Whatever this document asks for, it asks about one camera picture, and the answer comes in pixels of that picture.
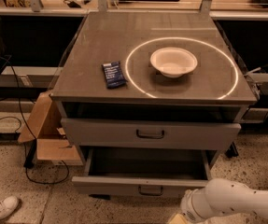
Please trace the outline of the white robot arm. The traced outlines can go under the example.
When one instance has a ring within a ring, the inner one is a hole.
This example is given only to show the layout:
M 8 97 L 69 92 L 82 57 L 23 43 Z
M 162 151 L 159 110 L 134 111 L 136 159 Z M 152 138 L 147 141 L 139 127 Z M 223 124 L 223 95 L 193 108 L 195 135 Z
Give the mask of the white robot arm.
M 214 178 L 204 188 L 187 190 L 180 210 L 167 224 L 198 224 L 211 217 L 238 213 L 254 214 L 268 220 L 268 190 L 251 189 L 240 182 Z

